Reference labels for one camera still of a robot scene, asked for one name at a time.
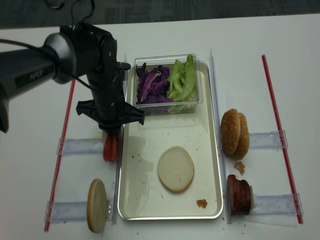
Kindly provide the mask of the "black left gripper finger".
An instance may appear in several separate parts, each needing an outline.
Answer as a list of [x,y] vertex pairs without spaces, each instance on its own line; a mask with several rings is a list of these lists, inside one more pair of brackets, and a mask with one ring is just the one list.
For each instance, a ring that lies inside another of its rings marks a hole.
[[104,130],[104,140],[107,140],[107,139],[113,139],[113,132],[109,129],[107,130]]

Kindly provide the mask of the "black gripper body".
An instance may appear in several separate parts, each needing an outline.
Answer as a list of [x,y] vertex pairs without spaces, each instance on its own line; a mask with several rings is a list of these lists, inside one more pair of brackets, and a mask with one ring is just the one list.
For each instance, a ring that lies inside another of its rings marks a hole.
[[107,133],[117,133],[122,125],[145,121],[145,113],[125,100],[123,81],[131,65],[117,62],[115,69],[107,72],[92,71],[86,75],[92,88],[92,100],[79,101],[78,115],[85,115],[95,121]]

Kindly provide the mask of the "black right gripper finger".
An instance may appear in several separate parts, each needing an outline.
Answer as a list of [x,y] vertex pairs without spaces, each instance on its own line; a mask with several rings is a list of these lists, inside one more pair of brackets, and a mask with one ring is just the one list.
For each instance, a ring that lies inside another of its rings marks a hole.
[[115,136],[116,140],[119,140],[121,138],[121,135],[122,135],[122,129],[121,128],[116,129],[114,131],[113,135]]

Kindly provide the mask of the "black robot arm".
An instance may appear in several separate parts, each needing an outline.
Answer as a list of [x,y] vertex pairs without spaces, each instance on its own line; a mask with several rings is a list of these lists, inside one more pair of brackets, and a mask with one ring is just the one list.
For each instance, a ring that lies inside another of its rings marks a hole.
[[87,77],[92,99],[79,101],[78,115],[86,115],[108,134],[124,124],[143,124],[145,114],[125,100],[123,82],[130,65],[117,61],[117,41],[106,30],[85,22],[61,26],[41,47],[26,43],[0,54],[0,130],[9,130],[9,103],[17,96],[54,80],[66,84]]

